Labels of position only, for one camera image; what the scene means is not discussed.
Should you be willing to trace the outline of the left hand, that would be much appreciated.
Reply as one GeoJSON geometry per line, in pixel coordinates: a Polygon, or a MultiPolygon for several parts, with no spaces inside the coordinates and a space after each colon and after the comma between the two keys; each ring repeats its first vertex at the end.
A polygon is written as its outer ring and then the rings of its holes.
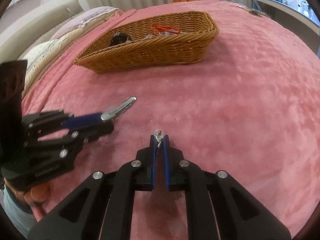
{"type": "Polygon", "coordinates": [[[43,183],[32,187],[28,191],[17,191],[5,178],[5,185],[12,191],[14,197],[21,204],[42,203],[50,196],[49,183],[43,183]]]}

